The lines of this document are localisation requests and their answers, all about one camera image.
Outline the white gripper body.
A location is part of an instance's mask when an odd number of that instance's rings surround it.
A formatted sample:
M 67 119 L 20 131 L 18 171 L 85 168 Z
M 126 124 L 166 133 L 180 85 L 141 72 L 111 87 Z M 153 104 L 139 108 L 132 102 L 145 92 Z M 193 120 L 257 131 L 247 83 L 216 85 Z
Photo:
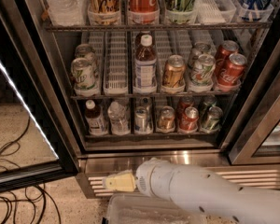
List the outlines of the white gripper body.
M 170 201 L 170 183 L 175 168 L 175 164 L 157 158 L 143 162 L 135 175 L 138 190 L 148 197 Z

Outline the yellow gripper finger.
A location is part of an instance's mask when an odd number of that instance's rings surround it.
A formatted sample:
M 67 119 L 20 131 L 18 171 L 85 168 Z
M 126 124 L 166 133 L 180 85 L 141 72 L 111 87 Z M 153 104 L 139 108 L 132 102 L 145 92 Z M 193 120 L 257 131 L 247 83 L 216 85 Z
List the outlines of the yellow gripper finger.
M 132 170 L 104 177 L 103 187 L 113 191 L 134 192 L 136 189 L 135 178 Z

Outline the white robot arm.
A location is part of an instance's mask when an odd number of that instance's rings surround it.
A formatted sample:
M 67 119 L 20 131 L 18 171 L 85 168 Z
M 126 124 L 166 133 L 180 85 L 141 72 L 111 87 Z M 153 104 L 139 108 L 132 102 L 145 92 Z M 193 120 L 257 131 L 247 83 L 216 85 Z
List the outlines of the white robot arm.
M 124 192 L 139 190 L 185 211 L 226 217 L 238 224 L 280 224 L 279 190 L 240 186 L 193 164 L 152 158 L 135 171 L 105 177 L 103 187 Z

